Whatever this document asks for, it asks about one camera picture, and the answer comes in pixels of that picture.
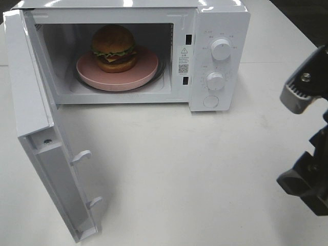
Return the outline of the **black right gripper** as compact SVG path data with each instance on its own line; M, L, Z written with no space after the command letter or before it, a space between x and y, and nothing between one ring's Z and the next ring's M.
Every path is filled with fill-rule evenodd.
M315 100L327 99L327 45L315 50L287 79L280 101L294 114L301 114ZM327 111L326 125L310 138L313 156L304 152L291 169L277 178L289 195L299 197L317 216L327 215Z

